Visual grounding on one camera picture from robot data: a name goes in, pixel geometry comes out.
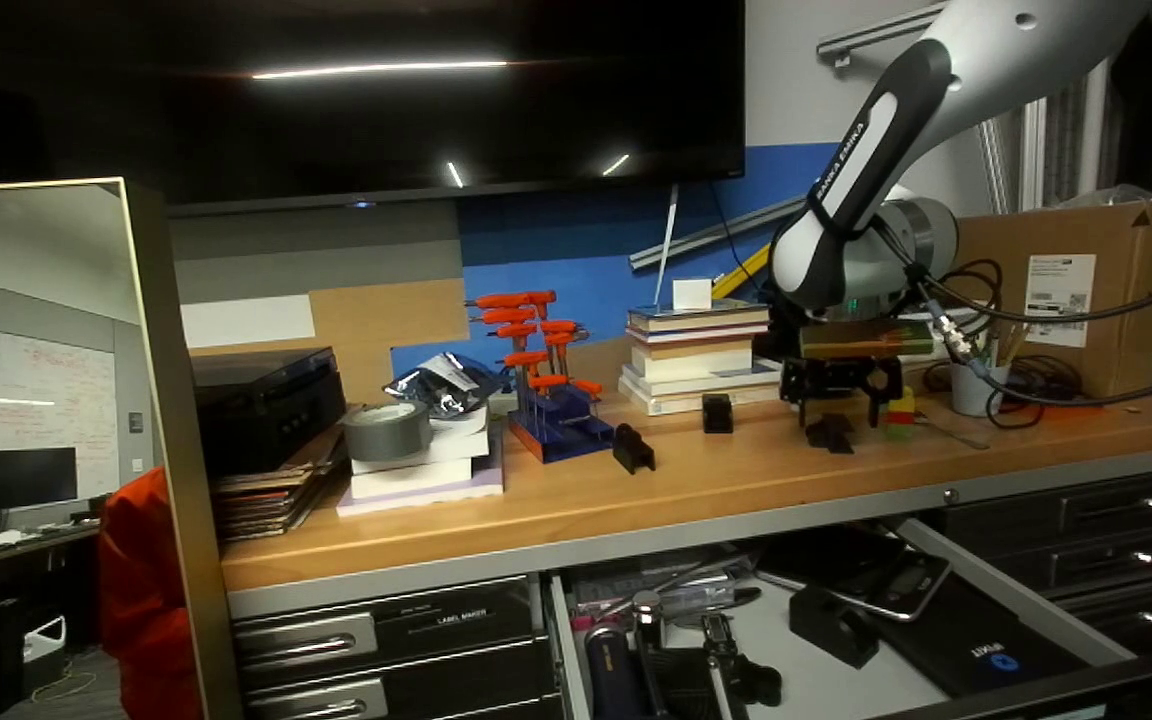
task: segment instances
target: robotic arm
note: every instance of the robotic arm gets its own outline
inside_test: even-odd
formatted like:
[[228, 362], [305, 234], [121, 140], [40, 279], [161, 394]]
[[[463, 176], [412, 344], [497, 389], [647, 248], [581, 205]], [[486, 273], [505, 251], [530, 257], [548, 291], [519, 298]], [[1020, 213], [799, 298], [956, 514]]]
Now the robotic arm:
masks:
[[859, 320], [903, 290], [903, 261], [868, 229], [898, 174], [941, 140], [1081, 80], [1152, 0], [950, 0], [864, 100], [809, 213], [774, 242], [780, 291], [821, 320]]

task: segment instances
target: wooden workbench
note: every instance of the wooden workbench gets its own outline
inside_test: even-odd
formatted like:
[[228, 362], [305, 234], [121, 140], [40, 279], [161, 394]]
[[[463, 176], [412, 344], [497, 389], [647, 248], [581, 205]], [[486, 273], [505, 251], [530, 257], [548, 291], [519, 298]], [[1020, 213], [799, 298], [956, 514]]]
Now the wooden workbench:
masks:
[[1112, 471], [1135, 458], [1152, 458], [1152, 400], [1048, 414], [1033, 432], [997, 432], [941, 403], [925, 403], [925, 414], [931, 428], [859, 432], [851, 458], [833, 458], [805, 440], [784, 403], [741, 410], [732, 436], [705, 436], [694, 418], [644, 419], [613, 410], [606, 418], [630, 419], [654, 450], [654, 471], [630, 476], [613, 452], [539, 464], [513, 446], [509, 498], [498, 502], [353, 520], [339, 520], [329, 502], [286, 537], [228, 548], [223, 581], [245, 618], [254, 614], [245, 601], [266, 598], [266, 588], [367, 581], [473, 557], [498, 557], [497, 568], [509, 568], [513, 552], [528, 552], [514, 557], [528, 568], [561, 568], [572, 543], [613, 548], [606, 539], [654, 532], [650, 543], [667, 548], [688, 543], [685, 532], [705, 537], [712, 526], [747, 514], [793, 516], [849, 502], [868, 514], [907, 514], [934, 503], [949, 489], [1016, 485], [1016, 494], [1033, 494], [1059, 485], [1081, 464]]

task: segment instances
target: open drawer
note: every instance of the open drawer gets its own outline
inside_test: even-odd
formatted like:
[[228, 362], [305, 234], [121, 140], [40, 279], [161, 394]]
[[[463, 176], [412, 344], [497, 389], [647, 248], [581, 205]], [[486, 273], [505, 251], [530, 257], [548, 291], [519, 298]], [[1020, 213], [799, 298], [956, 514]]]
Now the open drawer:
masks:
[[[975, 562], [961, 543], [943, 539], [918, 520], [903, 520], [897, 527], [913, 548], [929, 557], [943, 557], [950, 563], [950, 581], [968, 583], [975, 598], [991, 601], [1000, 618], [1020, 620], [1045, 647], [1056, 656], [1053, 666], [1035, 666], [1033, 674], [1016, 674], [1013, 666], [991, 666], [997, 674], [1016, 674], [1009, 686], [975, 686], [973, 694], [949, 689], [943, 674], [929, 666], [918, 639], [913, 646], [881, 646], [859, 668], [829, 656], [824, 647], [809, 646], [787, 629], [793, 588], [766, 577], [750, 577], [745, 588], [754, 588], [754, 601], [726, 614], [726, 632], [761, 668], [780, 674], [780, 704], [745, 704], [732, 707], [712, 668], [712, 697], [716, 711], [678, 707], [678, 717], [747, 717], [747, 720], [859, 720], [859, 717], [898, 717], [898, 720], [931, 720], [931, 717], [1152, 717], [1152, 656], [1135, 659], [1128, 647], [1112, 646], [1096, 629], [1081, 626], [1062, 607], [1048, 606], [1045, 598], [1028, 591], [1022, 583], [1009, 581], [991, 563]], [[606, 711], [606, 697], [616, 707], [634, 707], [644, 697], [659, 697], [644, 689], [644, 666], [625, 656], [625, 647], [606, 651], [604, 639], [589, 639], [589, 626], [575, 614], [582, 591], [575, 588], [581, 577], [548, 577], [553, 598], [553, 629], [555, 647], [562, 651], [562, 697], [572, 720], [630, 720], [634, 711]], [[698, 647], [705, 636], [685, 629], [672, 632], [672, 647]], [[991, 656], [962, 651], [962, 666], [986, 666]]]

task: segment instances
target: red object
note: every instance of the red object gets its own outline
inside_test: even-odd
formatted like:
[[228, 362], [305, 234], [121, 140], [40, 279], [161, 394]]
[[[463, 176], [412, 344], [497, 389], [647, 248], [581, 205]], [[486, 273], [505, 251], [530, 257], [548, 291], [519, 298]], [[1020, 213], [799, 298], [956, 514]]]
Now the red object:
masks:
[[103, 502], [99, 646], [121, 659], [128, 720], [204, 717], [162, 471], [143, 471]]

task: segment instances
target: mirror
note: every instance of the mirror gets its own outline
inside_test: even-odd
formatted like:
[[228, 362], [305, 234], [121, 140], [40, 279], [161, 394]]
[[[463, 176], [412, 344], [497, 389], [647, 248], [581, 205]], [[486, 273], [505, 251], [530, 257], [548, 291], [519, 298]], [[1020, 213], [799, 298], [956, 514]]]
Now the mirror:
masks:
[[[204, 711], [234, 717], [228, 598], [161, 207], [115, 176], [0, 186], [0, 563], [99, 537], [103, 502], [150, 467], [167, 476]], [[97, 588], [93, 573], [77, 568], [72, 581]], [[32, 629], [32, 606], [50, 607], [21, 581], [0, 598], [10, 598], [10, 629]], [[97, 639], [97, 606], [77, 607], [68, 629]]]

